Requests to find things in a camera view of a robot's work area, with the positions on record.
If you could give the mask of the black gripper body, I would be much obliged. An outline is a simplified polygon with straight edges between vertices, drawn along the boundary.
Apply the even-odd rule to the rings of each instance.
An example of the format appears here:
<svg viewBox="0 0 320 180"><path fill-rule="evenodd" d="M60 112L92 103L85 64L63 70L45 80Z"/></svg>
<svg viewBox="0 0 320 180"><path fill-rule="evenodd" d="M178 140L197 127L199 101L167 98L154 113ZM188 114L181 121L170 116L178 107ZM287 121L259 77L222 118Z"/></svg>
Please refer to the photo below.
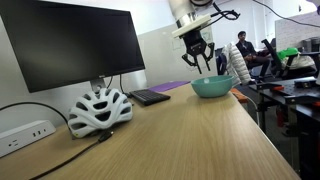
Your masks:
<svg viewBox="0 0 320 180"><path fill-rule="evenodd" d="M199 30L192 30L183 36L186 45L187 53L191 56L197 56L205 52L207 43L201 36Z"/></svg>

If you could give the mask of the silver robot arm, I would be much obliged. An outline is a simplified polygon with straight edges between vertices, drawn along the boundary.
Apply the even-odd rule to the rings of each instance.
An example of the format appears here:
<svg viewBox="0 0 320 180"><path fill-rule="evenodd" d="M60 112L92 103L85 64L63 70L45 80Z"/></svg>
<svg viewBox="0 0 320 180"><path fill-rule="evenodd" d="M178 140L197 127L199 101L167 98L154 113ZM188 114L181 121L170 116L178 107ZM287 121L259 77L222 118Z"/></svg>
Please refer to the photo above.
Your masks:
<svg viewBox="0 0 320 180"><path fill-rule="evenodd" d="M186 46L186 53L182 59L190 66L198 68L197 56L201 55L210 70L209 61L213 58L214 43L207 44L201 36L201 29L211 20L209 14L196 14L197 7L206 7L213 3L213 0L168 0L171 13L175 18L177 30L172 32L174 38L182 39Z"/></svg>

